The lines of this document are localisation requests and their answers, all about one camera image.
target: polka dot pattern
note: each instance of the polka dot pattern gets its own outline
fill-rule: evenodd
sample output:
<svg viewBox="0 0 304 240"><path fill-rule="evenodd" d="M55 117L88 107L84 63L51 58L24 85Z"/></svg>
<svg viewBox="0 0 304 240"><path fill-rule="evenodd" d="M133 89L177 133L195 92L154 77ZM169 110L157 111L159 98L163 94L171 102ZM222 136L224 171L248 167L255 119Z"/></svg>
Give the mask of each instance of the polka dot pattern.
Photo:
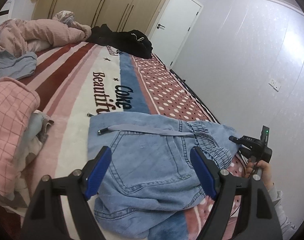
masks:
<svg viewBox="0 0 304 240"><path fill-rule="evenodd" d="M196 100L189 92L182 88L176 78L172 76L154 55L152 56L152 59L139 59L136 57L134 57L134 59L139 67L138 71L142 75L143 82L161 115L181 119L187 122L199 120L209 121L204 110ZM228 167L228 171L238 177L243 177L245 175L245 168L236 156ZM239 208L240 201L241 197L236 196L231 214ZM202 226L208 218L213 204L214 201L209 196L206 196L204 200L197 205ZM185 212L194 212L194 215L191 215L190 217L196 219L195 210L193 208L185 210ZM198 224L198 221L188 221L188 223L190 222L195 225Z"/></svg>
<svg viewBox="0 0 304 240"><path fill-rule="evenodd" d="M185 121L208 119L203 110L195 103L194 98L180 86L158 59L154 56L152 59L134 59L139 67L139 72L144 72L143 81L160 114Z"/></svg>

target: gray sleeve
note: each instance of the gray sleeve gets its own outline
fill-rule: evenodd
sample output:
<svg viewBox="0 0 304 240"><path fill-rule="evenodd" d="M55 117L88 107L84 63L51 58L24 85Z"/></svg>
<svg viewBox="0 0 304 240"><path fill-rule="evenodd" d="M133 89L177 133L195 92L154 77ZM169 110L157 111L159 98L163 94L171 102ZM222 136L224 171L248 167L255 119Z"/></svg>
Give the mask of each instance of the gray sleeve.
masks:
<svg viewBox="0 0 304 240"><path fill-rule="evenodd" d="M271 188L268 193L274 205L275 211L277 212L277 216L281 225L283 240L289 240L297 231L297 228L288 220L288 217L283 211L283 207L281 206L283 193L282 191L277 191L275 186L273 186L273 188Z"/></svg>

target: wardrobe handle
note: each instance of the wardrobe handle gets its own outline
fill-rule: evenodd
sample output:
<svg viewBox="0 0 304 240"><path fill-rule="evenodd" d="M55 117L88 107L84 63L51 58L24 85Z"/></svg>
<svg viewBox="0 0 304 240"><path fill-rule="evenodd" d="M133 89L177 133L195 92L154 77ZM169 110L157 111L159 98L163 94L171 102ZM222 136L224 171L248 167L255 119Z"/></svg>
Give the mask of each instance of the wardrobe handle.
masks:
<svg viewBox="0 0 304 240"><path fill-rule="evenodd" d="M122 18L121 18L121 20L119 21L119 25L121 24L121 21L122 21L122 19L123 19L123 17L124 17L124 14L125 14L125 12L126 12L126 10L127 10L127 8L128 8L129 5L130 5L130 4L128 3L127 6L126 6L126 8L125 8L125 11L124 11L124 13L123 13L123 15L122 15Z"/></svg>
<svg viewBox="0 0 304 240"><path fill-rule="evenodd" d="M58 0L56 0L55 5L54 5L54 7L53 7L52 15L50 16L50 18L51 18L51 19L53 18L53 13L54 13L54 10L55 10L55 7L56 7L56 4L57 4L57 1L58 1Z"/></svg>
<svg viewBox="0 0 304 240"><path fill-rule="evenodd" d="M98 10L98 8L100 7L101 2L102 2L102 0L100 0L100 3L98 4L98 7L96 8L96 11L95 11L95 14L94 14L94 17L93 17L93 20L92 20L91 28L92 28L92 26L93 26L93 22L94 22L95 16L96 16L96 14L97 14L97 10Z"/></svg>
<svg viewBox="0 0 304 240"><path fill-rule="evenodd" d="M50 17L50 11L52 10L53 3L54 3L54 0L53 0L52 3L50 4L50 10L49 10L49 12L48 12L47 19L49 19L49 17Z"/></svg>
<svg viewBox="0 0 304 240"><path fill-rule="evenodd" d="M133 7L134 7L134 5L132 6L130 13L128 14L128 17L127 17L127 19L126 19L126 22L125 22L125 24L124 24L124 26L123 26L122 31L123 31L124 28L125 28L125 25L126 25L126 23L127 23L127 20L128 20L128 18L130 17L130 14L131 14L131 12L132 12L132 10L133 10Z"/></svg>
<svg viewBox="0 0 304 240"><path fill-rule="evenodd" d="M122 28L122 26L123 26L123 23L125 22L126 15L127 15L128 11L130 11L130 7L131 7L131 6L129 6L127 10L125 9L126 13L123 14L123 15L124 15L124 19L123 19L123 18L121 19L121 25L120 25L119 29L117 29L117 31L121 31L121 28Z"/></svg>
<svg viewBox="0 0 304 240"><path fill-rule="evenodd" d="M98 14L97 14L97 16L96 16L96 20L94 20L95 24L96 24L97 19L98 19L99 15L100 15L100 13L101 13L101 11L102 11L102 8L103 8L104 3L105 3L105 0L103 1L102 6L101 6L101 8L100 8L100 10L99 10L99 12L98 12Z"/></svg>

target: blanket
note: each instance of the blanket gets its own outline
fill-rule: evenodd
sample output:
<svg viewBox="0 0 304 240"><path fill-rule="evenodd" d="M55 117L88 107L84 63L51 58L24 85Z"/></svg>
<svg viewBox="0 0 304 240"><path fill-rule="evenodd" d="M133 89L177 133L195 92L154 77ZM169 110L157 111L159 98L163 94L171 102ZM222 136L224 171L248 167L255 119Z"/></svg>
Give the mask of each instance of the blanket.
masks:
<svg viewBox="0 0 304 240"><path fill-rule="evenodd" d="M26 170L29 189L34 192L43 175L52 178L69 175L87 162L87 113L134 111L162 114L185 121L215 122L211 112L201 105L155 55L145 60L113 47L81 42L37 53L35 75L21 79L41 98L39 110L55 121L43 150ZM243 176L244 168L237 157L228 168ZM94 209L95 197L89 201ZM239 207L235 198L232 212ZM65 220L73 239L79 239L66 199L62 202ZM150 239L171 228L181 239L194 240L212 208L206 197L198 206L178 212L172 220L150 231ZM107 240L122 239L103 230Z"/></svg>
<svg viewBox="0 0 304 240"><path fill-rule="evenodd" d="M39 106L35 91L9 78L0 79L0 195L13 193L17 165L15 151L31 114Z"/></svg>
<svg viewBox="0 0 304 240"><path fill-rule="evenodd" d="M74 17L75 14L73 12L60 11L57 14L55 14L52 19L66 24L69 28L75 28L84 31L86 39L90 37L92 33L91 27L74 21Z"/></svg>
<svg viewBox="0 0 304 240"><path fill-rule="evenodd" d="M69 28L57 20L7 20L0 25L0 51L7 50L15 57L21 57L35 48L35 40L60 47L84 41L89 35L90 32Z"/></svg>

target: pillow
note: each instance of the pillow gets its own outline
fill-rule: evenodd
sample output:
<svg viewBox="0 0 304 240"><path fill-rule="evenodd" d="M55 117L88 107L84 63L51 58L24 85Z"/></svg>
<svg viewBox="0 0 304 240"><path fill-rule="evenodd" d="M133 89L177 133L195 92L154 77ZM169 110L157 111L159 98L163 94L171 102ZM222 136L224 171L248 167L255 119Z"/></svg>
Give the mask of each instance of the pillow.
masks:
<svg viewBox="0 0 304 240"><path fill-rule="evenodd" d="M40 104L39 95L21 82L0 79L0 195L14 191L17 170L14 153L29 118Z"/></svg>

